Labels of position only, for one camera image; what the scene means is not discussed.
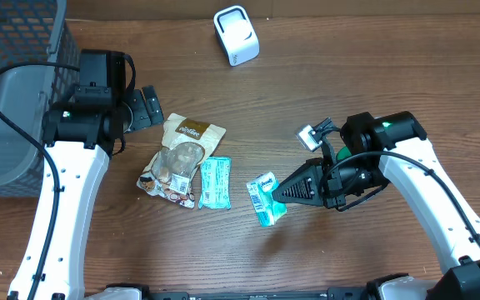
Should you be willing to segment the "mint green wipes pack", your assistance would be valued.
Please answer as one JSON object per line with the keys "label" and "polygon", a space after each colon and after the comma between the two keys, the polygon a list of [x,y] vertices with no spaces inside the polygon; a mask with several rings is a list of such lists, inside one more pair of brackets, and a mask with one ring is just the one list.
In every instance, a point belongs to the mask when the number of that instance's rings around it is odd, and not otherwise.
{"label": "mint green wipes pack", "polygon": [[198,208],[230,209],[230,157],[209,157],[201,166],[202,194]]}

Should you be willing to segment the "brown white snack bag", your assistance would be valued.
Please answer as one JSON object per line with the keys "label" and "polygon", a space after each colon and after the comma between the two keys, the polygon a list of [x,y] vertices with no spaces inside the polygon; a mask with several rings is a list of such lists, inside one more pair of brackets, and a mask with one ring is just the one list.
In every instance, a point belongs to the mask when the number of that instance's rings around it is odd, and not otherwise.
{"label": "brown white snack bag", "polygon": [[193,177],[225,133],[223,127],[170,114],[163,124],[161,148],[138,177],[137,187],[150,196],[193,208]]}

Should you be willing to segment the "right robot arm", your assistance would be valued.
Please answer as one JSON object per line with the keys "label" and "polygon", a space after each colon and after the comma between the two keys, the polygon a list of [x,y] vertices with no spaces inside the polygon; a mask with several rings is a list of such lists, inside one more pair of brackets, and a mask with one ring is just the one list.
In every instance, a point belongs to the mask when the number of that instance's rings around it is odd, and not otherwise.
{"label": "right robot arm", "polygon": [[480,299],[480,217],[444,171],[428,135],[408,111],[386,117],[362,112],[336,127],[329,118],[297,138],[322,157],[307,160],[272,192],[280,203],[343,213],[393,185],[427,234],[442,277],[407,273],[365,287],[331,287],[329,299]]}

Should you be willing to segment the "green lid seasoning jar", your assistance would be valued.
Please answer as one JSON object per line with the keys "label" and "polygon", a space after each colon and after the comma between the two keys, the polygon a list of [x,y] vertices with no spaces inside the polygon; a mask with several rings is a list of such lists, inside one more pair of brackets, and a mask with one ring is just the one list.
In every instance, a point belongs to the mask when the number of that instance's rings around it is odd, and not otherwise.
{"label": "green lid seasoning jar", "polygon": [[336,155],[336,159],[337,159],[337,162],[341,162],[342,160],[346,159],[346,158],[350,158],[352,156],[350,150],[348,149],[348,147],[342,147],[337,155]]}

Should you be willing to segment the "Kleenex pocket tissue pack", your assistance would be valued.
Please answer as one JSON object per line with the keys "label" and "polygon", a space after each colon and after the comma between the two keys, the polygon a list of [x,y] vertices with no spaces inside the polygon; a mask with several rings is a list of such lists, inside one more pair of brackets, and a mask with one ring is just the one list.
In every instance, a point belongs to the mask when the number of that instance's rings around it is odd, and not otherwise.
{"label": "Kleenex pocket tissue pack", "polygon": [[279,186],[272,172],[264,173],[246,184],[252,205],[262,227],[271,227],[287,213],[284,203],[273,199],[272,192]]}

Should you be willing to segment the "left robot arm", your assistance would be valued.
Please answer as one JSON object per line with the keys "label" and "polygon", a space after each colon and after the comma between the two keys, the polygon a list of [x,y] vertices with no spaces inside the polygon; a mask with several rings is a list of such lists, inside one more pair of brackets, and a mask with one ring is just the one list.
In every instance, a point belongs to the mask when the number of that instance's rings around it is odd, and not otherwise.
{"label": "left robot arm", "polygon": [[124,52],[83,50],[78,80],[44,113],[41,194],[10,299],[82,299],[84,258],[98,189],[127,132],[163,121]]}

